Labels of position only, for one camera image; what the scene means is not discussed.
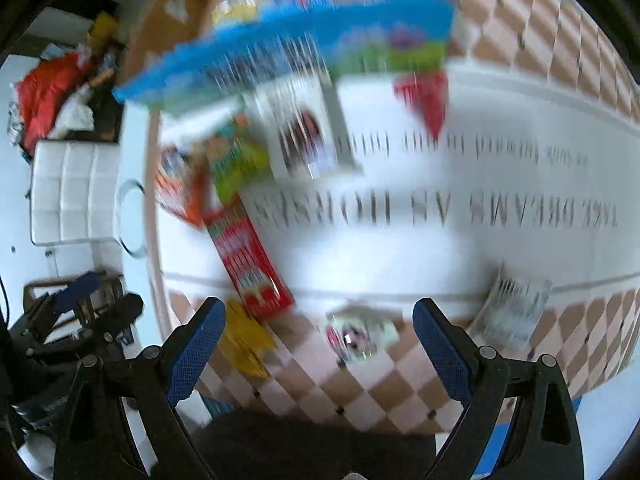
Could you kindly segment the yellow snack packet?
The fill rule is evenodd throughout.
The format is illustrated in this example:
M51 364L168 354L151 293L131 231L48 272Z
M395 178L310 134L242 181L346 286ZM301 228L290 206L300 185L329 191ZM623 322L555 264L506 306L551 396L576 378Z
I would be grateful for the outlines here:
M268 378L264 359L277 349L272 336L262 324L250 316L236 300L224 303L226 325L217 348L241 374Z

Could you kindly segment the red green striped packet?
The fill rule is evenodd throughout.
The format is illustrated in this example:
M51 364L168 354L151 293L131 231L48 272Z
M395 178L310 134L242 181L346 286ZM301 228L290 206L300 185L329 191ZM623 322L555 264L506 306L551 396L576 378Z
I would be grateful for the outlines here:
M294 306L239 196L210 216L206 228L249 315L265 322Z

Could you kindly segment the small white snack packet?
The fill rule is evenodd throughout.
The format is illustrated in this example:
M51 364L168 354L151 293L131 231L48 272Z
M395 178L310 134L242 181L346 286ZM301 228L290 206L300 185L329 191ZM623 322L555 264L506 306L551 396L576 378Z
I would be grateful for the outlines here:
M319 323L318 331L342 363L370 359L399 341L392 320L365 308L329 314Z

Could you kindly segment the orange panda snack bag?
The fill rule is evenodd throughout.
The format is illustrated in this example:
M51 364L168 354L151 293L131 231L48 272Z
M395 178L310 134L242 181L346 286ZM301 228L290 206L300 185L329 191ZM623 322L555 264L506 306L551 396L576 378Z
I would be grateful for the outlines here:
M202 224L206 177L204 158L164 146L155 171L155 200L173 216L191 226Z

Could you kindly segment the green candy bag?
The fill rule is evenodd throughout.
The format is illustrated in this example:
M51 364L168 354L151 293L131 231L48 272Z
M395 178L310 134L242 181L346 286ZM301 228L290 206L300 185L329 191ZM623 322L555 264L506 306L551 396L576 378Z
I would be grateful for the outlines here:
M224 206L247 185L271 174L268 151L252 135L244 112L234 114L214 129L204 141L204 153L210 180Z

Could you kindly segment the white chocolate stick packet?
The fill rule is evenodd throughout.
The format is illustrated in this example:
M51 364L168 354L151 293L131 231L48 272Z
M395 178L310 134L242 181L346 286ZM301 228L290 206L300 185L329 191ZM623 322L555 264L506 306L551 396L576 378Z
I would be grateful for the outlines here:
M325 76L290 75L263 84L252 113L277 180L318 180L356 169L341 103Z

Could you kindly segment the grey white flat packet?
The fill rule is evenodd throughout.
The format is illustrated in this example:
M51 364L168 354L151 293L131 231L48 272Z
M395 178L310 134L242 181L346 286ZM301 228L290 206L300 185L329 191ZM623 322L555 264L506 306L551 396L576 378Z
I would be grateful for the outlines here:
M523 350L552 293L552 281L501 263L484 306L469 327L474 339Z

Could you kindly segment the near white padded chair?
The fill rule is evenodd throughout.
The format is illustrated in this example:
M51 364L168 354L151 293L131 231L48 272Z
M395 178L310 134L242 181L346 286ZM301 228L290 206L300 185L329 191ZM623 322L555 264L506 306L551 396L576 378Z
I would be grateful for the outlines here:
M38 142L29 190L32 244L112 240L121 160L115 143Z

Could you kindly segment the checkered printed table mat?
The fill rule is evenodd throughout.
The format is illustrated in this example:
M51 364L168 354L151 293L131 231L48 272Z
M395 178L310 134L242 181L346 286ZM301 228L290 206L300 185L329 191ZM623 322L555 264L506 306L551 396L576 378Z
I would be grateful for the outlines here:
M572 396L627 366L639 337L639 99L597 21L570 0L461 0L442 137L390 78L337 84L354 174L265 185L243 198L295 306L268 325L268 378L220 353L204 396L240 408L389 432L447 431L451 401L410 316L430 297L471 322L501 263L552 281L516 352L551 354ZM399 341L342 363L329 314L378 311Z

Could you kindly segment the white goose plush toy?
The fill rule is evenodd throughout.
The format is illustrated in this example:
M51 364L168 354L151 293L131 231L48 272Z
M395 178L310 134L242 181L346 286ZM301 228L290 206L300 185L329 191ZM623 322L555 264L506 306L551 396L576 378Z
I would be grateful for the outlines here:
M115 75L114 68L104 70L102 74L93 77L69 96L62 105L54 126L48 133L49 140L62 140L72 131L93 131L93 111L89 101L101 84L109 81Z

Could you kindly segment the red bag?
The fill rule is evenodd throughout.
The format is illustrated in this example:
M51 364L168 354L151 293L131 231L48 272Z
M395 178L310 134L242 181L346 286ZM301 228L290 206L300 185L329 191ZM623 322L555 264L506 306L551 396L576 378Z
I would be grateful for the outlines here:
M79 51L41 61L14 86L23 123L20 147L29 158L52 130L66 98L96 69L96 58Z

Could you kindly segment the small red packet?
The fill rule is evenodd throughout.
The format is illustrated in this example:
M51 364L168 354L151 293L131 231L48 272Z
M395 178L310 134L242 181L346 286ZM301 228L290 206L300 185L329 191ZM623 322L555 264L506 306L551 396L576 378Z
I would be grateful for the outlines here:
M437 143L444 128L449 101L448 77L444 70L402 75L393 81L401 99L423 120L428 137Z

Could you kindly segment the cardboard box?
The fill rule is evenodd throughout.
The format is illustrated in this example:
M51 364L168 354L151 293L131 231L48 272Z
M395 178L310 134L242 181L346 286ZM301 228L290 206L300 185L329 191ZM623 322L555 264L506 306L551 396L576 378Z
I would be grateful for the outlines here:
M293 74L428 72L456 0L150 0L114 96L180 114Z

